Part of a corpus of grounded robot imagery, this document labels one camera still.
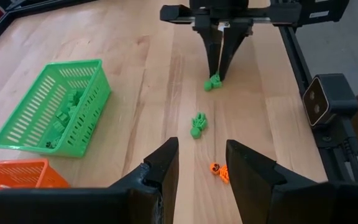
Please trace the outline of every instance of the small toy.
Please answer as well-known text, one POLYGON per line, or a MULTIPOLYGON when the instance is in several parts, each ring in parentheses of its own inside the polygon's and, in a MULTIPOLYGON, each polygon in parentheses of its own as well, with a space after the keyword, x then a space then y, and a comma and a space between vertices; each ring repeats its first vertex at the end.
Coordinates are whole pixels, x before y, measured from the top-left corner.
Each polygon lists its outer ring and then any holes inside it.
POLYGON ((191 120, 192 129, 190 130, 190 134, 193 139, 199 139, 201 137, 201 132, 207 127, 208 122, 206 120, 206 116, 204 113, 197 113, 196 118, 191 120))
POLYGON ((58 131, 59 133, 63 133, 65 131, 65 127, 61 124, 61 122, 56 121, 53 124, 53 127, 56 129, 56 131, 58 131))
POLYGON ((69 94, 69 95, 68 95, 68 101, 69 101, 70 103, 74 103, 74 95, 69 94))
POLYGON ((72 94, 74 97, 77 96, 78 91, 77 90, 70 90, 70 94, 72 94))
POLYGON ((66 107, 71 108, 72 106, 75 106, 74 102, 68 102, 66 107))
POLYGON ((214 175, 219 175, 225 184, 229 183, 229 172, 227 171, 227 165, 221 167, 219 164, 213 162, 211 165, 209 165, 209 170, 214 175))
POLYGON ((204 83, 204 90, 211 91, 213 88, 221 88, 222 82, 219 73, 216 72, 211 78, 204 83))
POLYGON ((53 140, 53 141, 51 142, 50 147, 51 147, 52 149, 54 149, 54 148, 57 147, 57 144, 59 143, 60 138, 61 138, 61 137, 57 137, 57 138, 55 138, 55 140, 53 140))
POLYGON ((59 117, 61 117, 61 115, 63 115, 63 112, 57 111, 55 116, 56 116, 57 118, 59 118, 59 117))
POLYGON ((72 107, 70 107, 70 109, 68 110, 68 116, 69 116, 70 118, 73 117, 73 114, 74 114, 74 111, 75 111, 76 108, 77 108, 76 106, 72 106, 72 107))
POLYGON ((60 121, 66 123, 69 120, 69 117, 63 113, 63 115, 61 115, 61 117, 59 117, 60 121))
POLYGON ((226 184, 229 183, 229 172, 227 171, 227 165, 222 166, 222 168, 220 169, 219 176, 221 177, 223 182, 225 182, 226 184))
POLYGON ((211 165, 209 165, 209 170, 215 175, 220 174, 220 169, 221 169, 221 166, 215 162, 213 162, 213 163, 211 163, 211 165))

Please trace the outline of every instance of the green plastic basket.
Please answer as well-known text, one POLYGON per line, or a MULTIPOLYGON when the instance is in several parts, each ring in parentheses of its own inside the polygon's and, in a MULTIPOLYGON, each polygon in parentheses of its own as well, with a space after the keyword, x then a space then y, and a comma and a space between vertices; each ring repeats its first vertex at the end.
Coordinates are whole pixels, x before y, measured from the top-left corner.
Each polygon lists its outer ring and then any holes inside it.
POLYGON ((50 63, 0 130, 0 148, 82 157, 111 92, 101 60, 50 63), (81 98, 64 131, 54 124, 68 113, 69 92, 81 98), (56 147, 47 147, 59 139, 56 147))

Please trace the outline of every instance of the wooden table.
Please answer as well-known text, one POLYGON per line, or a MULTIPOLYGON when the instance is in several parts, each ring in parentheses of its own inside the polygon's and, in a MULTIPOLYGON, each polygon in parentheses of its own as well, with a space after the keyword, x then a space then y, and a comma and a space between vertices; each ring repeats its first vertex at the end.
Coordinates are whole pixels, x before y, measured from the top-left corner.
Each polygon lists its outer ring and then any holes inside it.
MULTIPOLYGON (((266 0, 251 0, 263 7, 266 0)), ((113 89, 82 159, 49 157, 75 187, 106 187, 170 136, 180 142, 175 223, 240 223, 230 185, 209 171, 235 139, 318 182, 326 174, 308 126, 282 38, 254 26, 221 89, 205 92, 208 63, 191 26, 159 21, 163 4, 186 0, 105 0, 17 19, 0 37, 0 128, 53 61, 103 59, 113 89), (191 118, 206 113, 202 138, 191 118)), ((0 149, 0 160, 39 157, 0 149)))

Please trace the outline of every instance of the basket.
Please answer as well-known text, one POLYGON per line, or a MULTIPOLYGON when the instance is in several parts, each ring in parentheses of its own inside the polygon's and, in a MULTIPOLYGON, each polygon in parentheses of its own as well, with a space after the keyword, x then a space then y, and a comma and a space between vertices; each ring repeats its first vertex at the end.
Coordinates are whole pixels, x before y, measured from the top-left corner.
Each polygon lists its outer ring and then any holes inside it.
POLYGON ((70 185, 49 166, 47 159, 0 161, 0 189, 51 187, 70 185))
POLYGON ((1 128, 0 148, 82 157, 110 92, 101 60, 46 65, 1 128))

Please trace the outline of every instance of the orange plastic basket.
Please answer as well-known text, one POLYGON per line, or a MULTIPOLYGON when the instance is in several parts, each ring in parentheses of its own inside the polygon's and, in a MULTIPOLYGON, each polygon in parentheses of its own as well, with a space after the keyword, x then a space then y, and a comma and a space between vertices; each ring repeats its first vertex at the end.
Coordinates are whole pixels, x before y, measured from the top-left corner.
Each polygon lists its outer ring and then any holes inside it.
POLYGON ((49 166, 47 159, 0 161, 0 189, 50 187, 70 185, 49 166))

